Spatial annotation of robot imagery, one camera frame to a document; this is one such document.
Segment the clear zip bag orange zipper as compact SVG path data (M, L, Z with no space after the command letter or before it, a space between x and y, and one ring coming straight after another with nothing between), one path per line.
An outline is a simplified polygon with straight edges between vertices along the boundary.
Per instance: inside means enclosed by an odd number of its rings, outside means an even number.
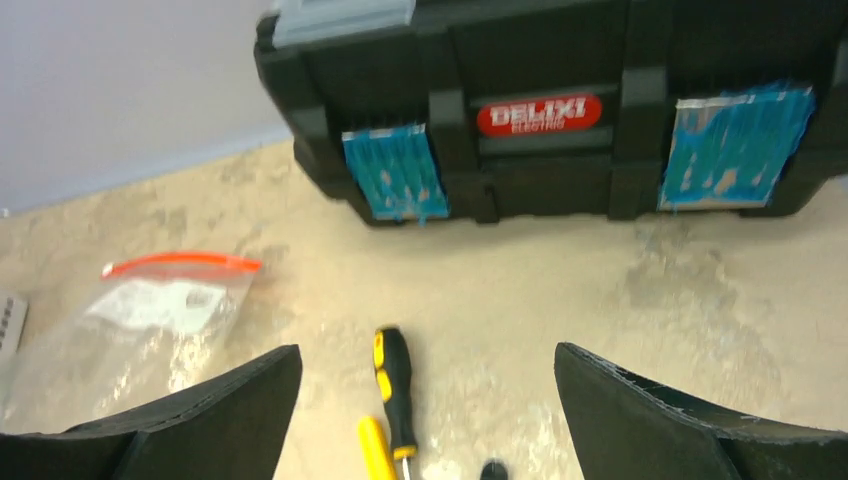
M61 432L208 378L261 269L189 251L105 266L87 303L2 367L2 432Z

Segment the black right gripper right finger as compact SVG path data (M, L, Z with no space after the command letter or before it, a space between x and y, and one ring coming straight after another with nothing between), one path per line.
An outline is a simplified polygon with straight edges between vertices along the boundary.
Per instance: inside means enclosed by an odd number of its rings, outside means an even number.
M847 435L728 409L561 342L554 376L587 479L844 479Z

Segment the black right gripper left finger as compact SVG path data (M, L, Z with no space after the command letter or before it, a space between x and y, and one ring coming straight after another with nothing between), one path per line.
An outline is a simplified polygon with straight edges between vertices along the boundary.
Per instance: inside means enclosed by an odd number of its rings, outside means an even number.
M302 378L298 346L56 434L3 434L4 479L270 479Z

